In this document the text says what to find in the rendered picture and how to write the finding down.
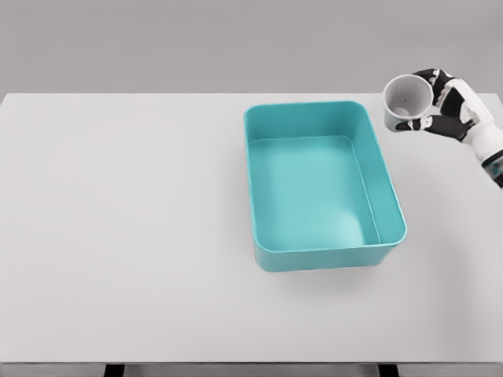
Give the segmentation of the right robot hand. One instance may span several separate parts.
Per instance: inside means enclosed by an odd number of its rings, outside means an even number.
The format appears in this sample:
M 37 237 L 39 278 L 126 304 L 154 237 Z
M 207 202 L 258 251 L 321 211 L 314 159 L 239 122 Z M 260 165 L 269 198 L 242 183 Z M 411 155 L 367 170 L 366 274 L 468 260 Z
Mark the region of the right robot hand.
M 397 123 L 393 131 L 422 130 L 452 138 L 470 146 L 481 163 L 503 156 L 503 130 L 466 81 L 440 68 L 419 70 L 414 74 L 430 84 L 431 104 L 440 114 Z

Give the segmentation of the white paper cup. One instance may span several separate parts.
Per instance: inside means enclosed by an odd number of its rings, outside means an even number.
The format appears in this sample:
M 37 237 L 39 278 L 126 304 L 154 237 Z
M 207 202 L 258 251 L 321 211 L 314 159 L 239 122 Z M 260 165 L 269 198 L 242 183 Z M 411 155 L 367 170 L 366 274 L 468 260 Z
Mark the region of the white paper cup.
M 401 122 L 423 117 L 431 107 L 431 84 L 414 74 L 394 77 L 383 90 L 384 125 L 395 132 Z

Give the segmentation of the teal plastic basket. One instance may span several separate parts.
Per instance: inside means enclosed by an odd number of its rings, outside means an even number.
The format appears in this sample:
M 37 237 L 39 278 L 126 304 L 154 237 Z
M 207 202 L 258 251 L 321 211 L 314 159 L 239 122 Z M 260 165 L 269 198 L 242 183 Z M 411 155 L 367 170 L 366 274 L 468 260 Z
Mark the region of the teal plastic basket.
M 407 224 L 367 108 L 257 104 L 244 113 L 255 260 L 267 272 L 379 265 Z

